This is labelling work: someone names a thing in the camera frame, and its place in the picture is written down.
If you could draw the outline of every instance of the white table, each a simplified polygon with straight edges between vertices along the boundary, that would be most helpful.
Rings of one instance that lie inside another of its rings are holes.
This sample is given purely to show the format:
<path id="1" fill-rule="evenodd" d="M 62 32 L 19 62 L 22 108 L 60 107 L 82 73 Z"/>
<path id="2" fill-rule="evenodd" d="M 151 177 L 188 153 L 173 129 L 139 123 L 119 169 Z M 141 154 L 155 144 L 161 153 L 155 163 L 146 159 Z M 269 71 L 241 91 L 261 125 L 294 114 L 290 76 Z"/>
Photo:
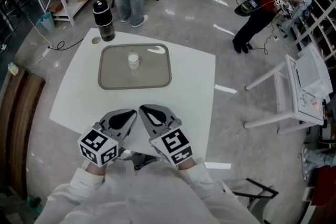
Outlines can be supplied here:
<path id="1" fill-rule="evenodd" d="M 294 118 L 305 123 L 279 129 L 278 133 L 292 132 L 317 124 L 323 125 L 322 100 L 310 102 L 310 97 L 302 92 L 296 72 L 296 61 L 289 55 L 286 55 L 284 62 L 245 86 L 245 89 L 250 90 L 271 76 L 275 79 L 278 113 L 262 120 L 245 123 L 245 128 L 253 128 L 287 118 Z"/>
<path id="2" fill-rule="evenodd" d="M 135 109 L 143 104 L 170 108 L 182 120 L 193 142 L 194 151 L 205 158 L 212 115 L 214 55 L 153 38 L 116 32 L 110 42 L 92 44 L 100 36 L 90 29 L 73 57 L 58 90 L 50 119 L 78 133 L 94 125 L 109 111 Z M 168 47 L 172 81 L 164 88 L 103 90 L 98 85 L 98 70 L 104 47 L 119 44 L 161 43 Z M 125 148 L 158 156 L 150 146 L 149 135 L 138 115 Z"/>

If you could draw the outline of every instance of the white cup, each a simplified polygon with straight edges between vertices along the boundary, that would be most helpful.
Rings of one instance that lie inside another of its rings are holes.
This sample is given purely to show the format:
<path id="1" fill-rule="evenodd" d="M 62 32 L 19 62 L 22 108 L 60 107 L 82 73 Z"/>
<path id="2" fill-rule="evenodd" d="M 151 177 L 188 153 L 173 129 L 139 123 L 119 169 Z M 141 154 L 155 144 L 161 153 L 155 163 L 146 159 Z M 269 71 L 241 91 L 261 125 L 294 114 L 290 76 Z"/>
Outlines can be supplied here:
<path id="1" fill-rule="evenodd" d="M 130 69 L 137 70 L 139 68 L 140 59 L 137 53 L 131 52 L 130 54 L 128 54 L 127 60 Z"/>

